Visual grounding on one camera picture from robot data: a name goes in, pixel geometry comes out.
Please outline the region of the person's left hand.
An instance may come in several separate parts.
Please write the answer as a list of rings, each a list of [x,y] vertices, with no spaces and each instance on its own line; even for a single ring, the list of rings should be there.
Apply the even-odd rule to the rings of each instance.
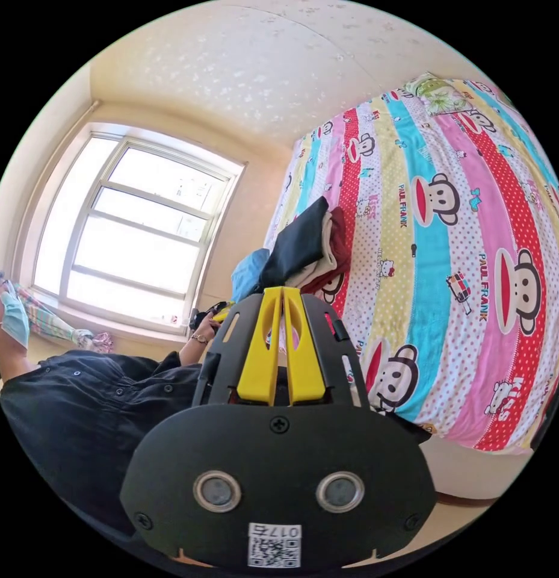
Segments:
[[[219,327],[220,323],[214,320],[214,313],[209,312],[197,326],[193,338],[199,343],[207,345],[214,338]]]

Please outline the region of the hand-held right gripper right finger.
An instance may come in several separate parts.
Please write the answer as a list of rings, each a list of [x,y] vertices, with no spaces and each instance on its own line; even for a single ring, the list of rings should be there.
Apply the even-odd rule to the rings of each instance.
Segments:
[[[289,402],[291,405],[319,402],[324,398],[326,388],[309,319],[296,288],[283,289],[283,310]]]

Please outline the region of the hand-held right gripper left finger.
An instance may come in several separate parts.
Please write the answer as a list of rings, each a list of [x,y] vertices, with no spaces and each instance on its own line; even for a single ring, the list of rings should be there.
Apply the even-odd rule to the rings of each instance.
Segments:
[[[253,334],[237,386],[243,402],[273,405],[278,371],[278,345],[268,345],[267,337],[279,335],[283,288],[267,288],[259,297]]]

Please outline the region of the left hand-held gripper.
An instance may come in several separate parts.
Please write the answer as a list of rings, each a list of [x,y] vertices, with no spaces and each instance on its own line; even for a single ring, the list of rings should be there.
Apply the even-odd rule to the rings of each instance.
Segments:
[[[211,306],[205,311],[199,311],[197,308],[194,308],[191,312],[191,316],[188,323],[189,329],[195,331],[199,323],[204,318],[204,316],[209,312],[212,313],[213,321],[215,321],[216,323],[222,323],[234,305],[235,305],[234,301],[221,301]]]

